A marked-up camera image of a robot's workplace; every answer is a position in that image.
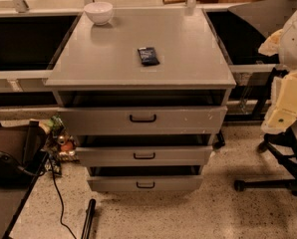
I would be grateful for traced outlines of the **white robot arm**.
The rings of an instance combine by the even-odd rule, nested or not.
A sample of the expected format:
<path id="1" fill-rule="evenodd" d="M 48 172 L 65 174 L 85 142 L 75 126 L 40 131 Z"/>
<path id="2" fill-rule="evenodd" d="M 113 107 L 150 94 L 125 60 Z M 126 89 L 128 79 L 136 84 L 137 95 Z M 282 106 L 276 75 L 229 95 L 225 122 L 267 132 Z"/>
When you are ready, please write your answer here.
<path id="1" fill-rule="evenodd" d="M 259 53 L 278 55 L 279 64 L 288 72 L 283 78 L 273 78 L 271 106 L 261 125 L 264 132 L 278 134 L 297 120 L 297 10 L 266 39 Z"/>

